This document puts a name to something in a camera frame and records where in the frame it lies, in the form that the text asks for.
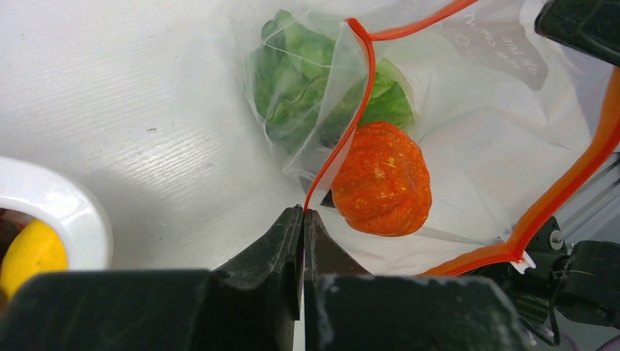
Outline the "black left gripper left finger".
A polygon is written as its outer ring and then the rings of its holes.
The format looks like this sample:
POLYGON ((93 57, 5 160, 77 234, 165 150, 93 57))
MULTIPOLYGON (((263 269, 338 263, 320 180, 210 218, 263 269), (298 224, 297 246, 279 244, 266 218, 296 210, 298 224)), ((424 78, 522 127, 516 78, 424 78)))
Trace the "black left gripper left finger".
POLYGON ((3 350, 291 350, 303 210, 220 267, 36 275, 1 314, 3 350))

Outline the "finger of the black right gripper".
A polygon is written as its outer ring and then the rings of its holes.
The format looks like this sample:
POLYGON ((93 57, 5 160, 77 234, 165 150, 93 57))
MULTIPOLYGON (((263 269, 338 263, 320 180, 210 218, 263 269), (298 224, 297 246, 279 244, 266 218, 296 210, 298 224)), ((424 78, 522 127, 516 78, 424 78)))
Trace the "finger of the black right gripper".
POLYGON ((534 31, 568 48, 619 65, 619 0, 547 1, 534 31))

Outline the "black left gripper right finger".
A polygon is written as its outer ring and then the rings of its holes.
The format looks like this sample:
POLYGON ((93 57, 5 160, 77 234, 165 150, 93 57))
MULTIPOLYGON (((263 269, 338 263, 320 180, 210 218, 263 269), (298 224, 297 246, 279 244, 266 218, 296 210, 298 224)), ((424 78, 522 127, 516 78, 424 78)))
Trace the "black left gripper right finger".
POLYGON ((527 350, 508 297, 479 276, 375 276, 303 219, 308 350, 527 350))

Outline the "clear orange-zip bag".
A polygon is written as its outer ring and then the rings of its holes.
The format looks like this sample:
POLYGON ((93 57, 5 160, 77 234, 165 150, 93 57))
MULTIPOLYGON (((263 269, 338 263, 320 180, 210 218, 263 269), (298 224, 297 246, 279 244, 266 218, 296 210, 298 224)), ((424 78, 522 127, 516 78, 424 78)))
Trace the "clear orange-zip bag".
POLYGON ((299 202, 374 273, 457 275, 492 263, 536 268, 525 251, 542 223, 588 181, 614 66, 541 37, 547 1, 240 1, 230 13, 244 95, 299 202), (317 121, 359 80, 366 89, 333 147, 314 128, 287 156, 254 105, 261 29, 279 10, 335 40, 317 121), (331 186, 357 129, 384 121, 420 147, 431 177, 428 219, 400 237, 352 229, 331 186))

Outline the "green lettuce head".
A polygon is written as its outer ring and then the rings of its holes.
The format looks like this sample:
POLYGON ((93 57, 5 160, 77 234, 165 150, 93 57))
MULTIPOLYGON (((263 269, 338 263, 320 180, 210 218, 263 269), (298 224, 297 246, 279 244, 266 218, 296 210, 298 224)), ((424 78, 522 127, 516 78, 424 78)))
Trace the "green lettuce head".
POLYGON ((252 94, 268 139, 287 156, 298 152, 314 128, 327 147, 339 141, 366 89, 359 80, 331 114, 317 121, 328 84, 336 42, 279 10, 261 29, 263 43, 249 58, 254 63, 252 94))

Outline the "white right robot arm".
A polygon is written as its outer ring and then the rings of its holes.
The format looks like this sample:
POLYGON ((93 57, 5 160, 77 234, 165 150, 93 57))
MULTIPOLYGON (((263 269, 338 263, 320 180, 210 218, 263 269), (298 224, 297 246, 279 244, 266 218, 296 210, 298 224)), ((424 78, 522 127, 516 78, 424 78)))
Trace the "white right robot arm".
MULTIPOLYGON (((619 145, 619 2, 548 1, 534 22, 534 31, 565 47, 614 66, 602 103, 589 160, 578 179, 587 181, 619 145)), ((560 313, 573 322, 619 328, 619 245, 585 240, 572 251, 554 249, 554 216, 526 247, 536 268, 519 274, 507 263, 470 271, 492 279, 519 311, 521 324, 541 341, 557 346, 560 313)))

